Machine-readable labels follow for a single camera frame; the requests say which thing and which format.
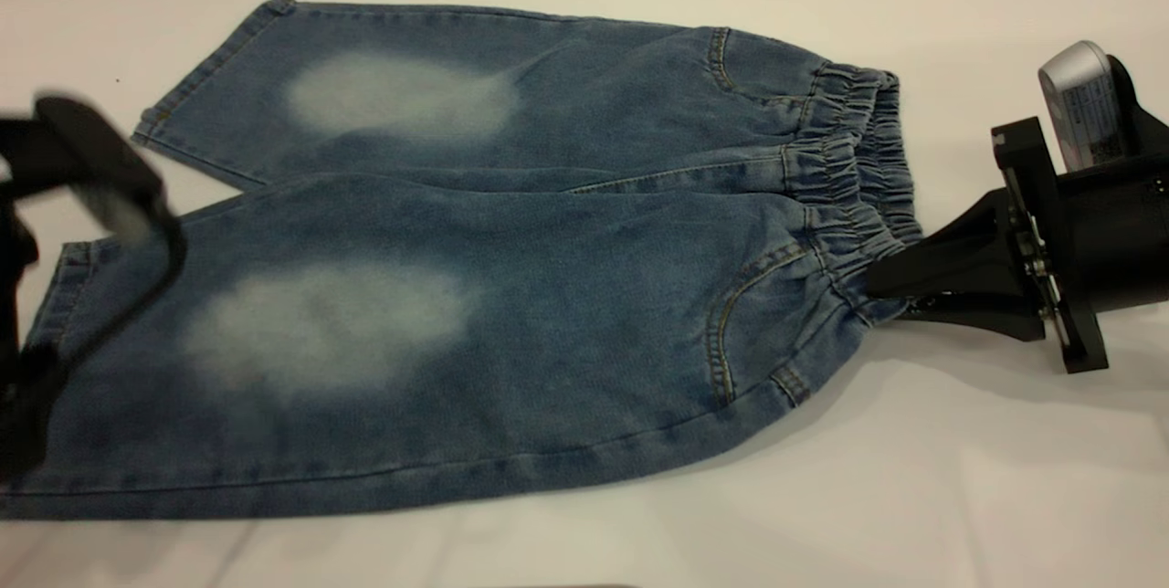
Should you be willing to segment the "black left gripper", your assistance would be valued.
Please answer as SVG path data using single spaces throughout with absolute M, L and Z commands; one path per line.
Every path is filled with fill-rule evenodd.
M 25 154 L 25 144 L 37 134 L 39 122 L 4 119 L 4 195 L 1 195 L 1 359 L 4 368 L 4 422 L 1 422 L 1 478 L 13 479 L 44 459 L 47 413 L 51 410 L 51 352 L 23 351 L 18 339 L 18 284 L 26 268 L 40 260 L 37 241 L 18 217 L 13 187 L 16 171 L 9 155 Z

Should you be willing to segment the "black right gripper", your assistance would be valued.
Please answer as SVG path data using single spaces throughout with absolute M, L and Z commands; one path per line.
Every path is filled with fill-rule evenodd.
M 1106 369 L 1099 314 L 1165 300 L 1165 140 L 1070 173 L 1056 172 L 1035 118 L 994 127 L 991 144 L 1007 189 L 877 260 L 869 296 L 916 299 L 901 320 L 1015 340 L 1044 340 L 1047 321 L 1068 374 Z M 1039 306 L 1021 298 L 1024 277 Z

